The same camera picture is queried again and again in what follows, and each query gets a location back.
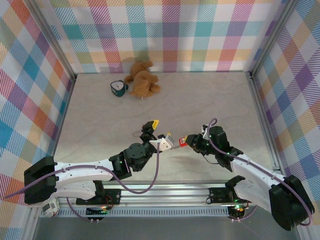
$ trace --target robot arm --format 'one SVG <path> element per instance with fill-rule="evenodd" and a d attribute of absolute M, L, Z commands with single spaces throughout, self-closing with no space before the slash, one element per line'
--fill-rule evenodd
<path fill-rule="evenodd" d="M 225 184 L 225 193 L 231 196 L 231 200 L 247 200 L 264 208 L 272 214 L 282 228 L 289 231 L 306 220 L 308 213 L 292 192 L 276 180 L 280 179 L 293 188 L 312 214 L 315 212 L 312 202 L 297 177 L 293 175 L 285 177 L 252 161 L 242 151 L 230 146 L 221 126 L 212 126 L 208 130 L 208 126 L 204 125 L 201 132 L 201 134 L 188 135 L 184 140 L 196 153 L 203 156 L 214 155 L 220 166 L 238 175 Z M 209 138 L 226 154 L 217 151 L 211 145 Z M 232 156 L 244 159 L 247 163 Z"/>
<path fill-rule="evenodd" d="M 158 120 L 149 121 L 142 126 L 140 139 L 142 143 L 133 143 L 119 154 L 96 162 L 65 163 L 55 162 L 53 156 L 42 158 L 39 162 L 24 172 L 24 185 L 28 185 L 40 177 L 57 172 L 37 182 L 24 192 L 24 202 L 36 204 L 50 198 L 68 197 L 77 198 L 79 201 L 102 204 L 105 200 L 105 191 L 102 181 L 115 180 L 116 176 L 122 180 L 132 176 L 134 172 L 140 172 L 149 159 L 157 152 L 156 147 L 160 143 L 159 151 L 170 149 L 174 141 L 171 136 L 153 135 Z"/>

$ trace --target brown teddy bear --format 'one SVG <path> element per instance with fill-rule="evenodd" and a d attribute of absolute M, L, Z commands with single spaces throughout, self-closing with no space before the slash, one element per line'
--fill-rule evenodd
<path fill-rule="evenodd" d="M 161 87 L 155 83 L 158 82 L 158 77 L 152 75 L 148 68 L 152 67 L 151 61 L 136 62 L 130 70 L 130 75 L 124 78 L 126 84 L 133 81 L 133 87 L 130 94 L 139 98 L 150 97 L 153 94 L 159 93 Z"/>

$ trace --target metal frame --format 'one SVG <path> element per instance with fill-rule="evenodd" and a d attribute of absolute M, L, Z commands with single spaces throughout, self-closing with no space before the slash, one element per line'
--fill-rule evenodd
<path fill-rule="evenodd" d="M 281 17 L 277 21 L 272 34 L 270 35 L 270 38 L 268 42 L 266 43 L 259 59 L 257 60 L 251 75 L 255 77 L 259 70 L 261 69 L 262 65 L 264 64 L 268 54 L 270 53 L 271 49 L 273 48 L 274 44 L 278 40 L 278 37 L 280 36 L 282 30 L 284 29 L 289 17 L 291 16 L 291 13 L 294 11 L 297 3 L 299 0 L 288 0 L 286 3 L 286 6 L 284 7 L 284 10 L 281 14 Z"/>
<path fill-rule="evenodd" d="M 246 79 L 249 85 L 249 89 L 252 95 L 254 107 L 256 110 L 256 113 L 258 115 L 260 127 L 262 130 L 263 138 L 265 141 L 265 144 L 268 148 L 270 157 L 273 161 L 273 170 L 274 171 L 281 171 L 281 173 L 284 174 L 284 169 L 282 167 L 282 163 L 280 161 L 280 155 L 279 151 L 276 145 L 276 142 L 272 136 L 271 133 L 271 127 L 267 118 L 267 114 L 264 111 L 263 105 L 262 105 L 262 99 L 258 92 L 258 87 L 255 81 L 251 78 L 250 74 L 246 73 Z"/>
<path fill-rule="evenodd" d="M 59 61 L 64 66 L 67 73 L 71 76 L 73 79 L 72 86 L 70 89 L 69 98 L 67 100 L 67 106 L 65 109 L 65 112 L 63 114 L 63 120 L 62 124 L 64 123 L 65 116 L 68 110 L 69 102 L 73 93 L 74 85 L 76 82 L 77 75 L 73 71 L 68 59 L 66 58 L 64 52 L 62 51 L 58 41 L 56 40 L 55 36 L 53 35 L 51 29 L 49 28 L 49 25 L 45 18 L 43 17 L 38 5 L 35 3 L 34 0 L 24 0 L 26 6 L 30 10 L 31 14 L 35 18 L 36 22 L 38 23 L 41 31 L 43 32 L 44 36 L 46 37 L 47 41 L 53 48 L 54 52 L 56 53 Z M 254 106 L 259 118 L 259 122 L 261 125 L 261 129 L 263 132 L 263 136 L 266 142 L 266 145 L 268 147 L 268 150 L 270 152 L 271 158 L 273 160 L 274 168 L 273 170 L 278 170 L 282 168 L 280 157 L 278 150 L 276 148 L 275 141 L 271 134 L 270 125 L 268 123 L 268 119 L 266 116 L 265 111 L 263 110 L 262 106 L 262 100 L 259 96 L 259 92 L 257 89 L 257 85 L 255 84 L 255 76 L 261 69 L 264 61 L 266 60 L 267 55 L 270 53 L 273 45 L 277 41 L 279 35 L 281 34 L 281 31 L 283 30 L 289 16 L 295 9 L 296 5 L 298 3 L 298 0 L 288 0 L 287 4 L 285 6 L 285 9 L 276 23 L 276 26 L 274 28 L 273 33 L 271 34 L 263 52 L 261 53 L 256 65 L 254 66 L 254 69 L 252 71 L 252 78 L 250 74 L 248 73 L 247 80 L 249 89 L 252 94 L 252 98 L 254 101 Z M 59 140 L 60 134 L 61 134 L 62 127 L 59 130 L 57 141 Z M 127 186 L 131 189 L 135 190 L 142 190 L 149 186 L 149 182 L 134 182 L 134 181 L 128 181 L 126 182 Z M 107 189 L 122 189 L 121 186 L 119 186 L 116 182 L 105 182 L 104 187 Z M 190 182 L 182 182 L 182 181 L 159 181 L 156 183 L 156 185 L 150 190 L 147 194 L 144 194 L 143 196 L 136 196 L 134 194 L 131 194 L 130 192 L 122 189 L 122 196 L 121 196 L 121 204 L 116 207 L 116 211 L 119 209 L 131 209 L 131 208 L 148 208 L 150 206 L 153 206 L 155 208 L 164 209 L 165 208 L 183 208 L 188 207 L 188 209 L 202 209 L 202 208 L 208 208 L 208 209 L 214 209 L 214 208 L 221 208 L 221 206 L 234 206 L 235 203 L 226 202 L 226 203 L 217 203 L 217 204 L 211 204 L 206 205 L 205 200 L 208 197 L 208 188 L 223 188 L 225 187 L 225 181 L 222 180 L 213 180 L 213 181 L 190 181 Z M 68 207 L 68 204 L 65 199 L 60 199 L 60 206 L 63 210 L 64 208 Z M 38 221 L 39 216 L 41 217 L 41 206 L 38 204 L 30 205 L 30 208 L 27 210 L 27 214 L 24 221 L 24 226 L 26 228 L 24 229 L 23 233 L 20 235 L 20 239 L 32 239 L 33 234 L 35 232 L 36 224 Z M 85 206 L 75 206 L 76 209 L 79 211 L 83 209 Z M 302 235 L 302 230 L 299 229 L 299 233 L 301 236 L 305 236 L 305 234 Z"/>
<path fill-rule="evenodd" d="M 197 206 L 197 207 L 113 207 L 105 215 L 86 215 L 86 207 L 77 207 L 75 211 L 81 216 L 88 218 L 119 218 L 119 217 L 229 217 L 227 206 Z M 77 216 L 70 210 L 70 207 L 61 207 L 57 213 L 60 218 L 73 218 Z"/>
<path fill-rule="evenodd" d="M 52 33 L 49 24 L 43 17 L 38 5 L 35 3 L 34 0 L 24 0 L 25 5 L 29 9 L 31 15 L 35 18 L 36 23 L 39 25 L 41 32 L 45 36 L 46 40 L 48 41 L 49 45 L 52 47 L 54 53 L 56 54 L 58 60 L 61 62 L 62 66 L 64 67 L 65 71 L 69 74 L 69 76 L 73 79 L 73 82 L 76 81 L 77 75 L 73 71 L 66 55 L 64 54 L 63 50 L 61 49 L 57 39 L 55 38 L 54 34 Z"/>
<path fill-rule="evenodd" d="M 227 180 L 207 181 L 157 181 L 151 190 L 143 195 L 136 195 L 125 190 L 116 181 L 103 182 L 105 189 L 121 189 L 121 201 L 117 208 L 127 207 L 203 207 L 203 206 L 235 206 L 234 202 L 206 204 L 209 196 L 209 188 L 225 188 Z M 148 181 L 125 181 L 125 185 L 135 191 L 144 190 L 149 187 Z M 60 207 L 69 207 L 65 198 L 59 199 Z M 40 204 L 29 205 L 31 208 L 39 208 Z M 74 207 L 87 207 L 86 205 L 75 205 Z M 90 205 L 90 207 L 101 207 L 101 205 Z"/>

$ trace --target plaid fabric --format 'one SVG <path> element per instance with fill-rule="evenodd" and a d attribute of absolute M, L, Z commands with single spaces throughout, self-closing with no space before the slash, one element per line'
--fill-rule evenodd
<path fill-rule="evenodd" d="M 147 59 L 157 72 L 242 71 L 276 2 L 38 0 L 77 73 L 127 73 Z"/>
<path fill-rule="evenodd" d="M 320 225 L 320 0 L 298 2 L 257 83 L 285 172 L 302 180 Z"/>
<path fill-rule="evenodd" d="M 265 35 L 264 35 L 264 37 L 262 39 L 262 42 L 260 43 L 260 46 L 259 46 L 258 50 L 256 51 L 256 53 L 254 55 L 253 61 L 252 61 L 251 65 L 250 65 L 250 67 L 249 67 L 249 72 L 253 71 L 253 69 L 254 69 L 259 57 L 261 56 L 264 48 L 267 45 L 267 42 L 268 42 L 269 38 L 271 37 L 272 32 L 274 31 L 274 29 L 276 27 L 277 21 L 279 20 L 279 18 L 281 17 L 281 14 L 283 13 L 283 11 L 285 9 L 285 6 L 286 6 L 287 2 L 288 2 L 288 0 L 281 0 L 280 6 L 276 10 L 276 13 L 273 16 L 273 19 L 272 19 L 267 31 L 265 32 Z"/>
<path fill-rule="evenodd" d="M 0 8 L 0 239 L 18 238 L 24 170 L 52 155 L 71 79 L 22 0 Z"/>

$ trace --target beige floor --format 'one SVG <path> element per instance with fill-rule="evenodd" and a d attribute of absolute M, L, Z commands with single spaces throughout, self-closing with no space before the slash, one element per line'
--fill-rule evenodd
<path fill-rule="evenodd" d="M 80 74 L 77 78 L 55 161 L 106 159 L 140 142 L 133 133 L 150 120 L 160 120 L 155 135 L 171 132 L 178 140 L 198 134 L 218 118 L 231 145 L 271 169 L 272 161 L 260 128 L 247 79 L 241 72 L 157 73 L 162 92 L 143 100 L 126 93 L 116 97 L 110 83 L 125 74 Z M 214 162 L 214 156 L 207 157 Z M 127 180 L 151 180 L 156 157 Z M 158 180 L 227 180 L 234 174 L 208 164 L 189 147 L 160 155 Z"/>

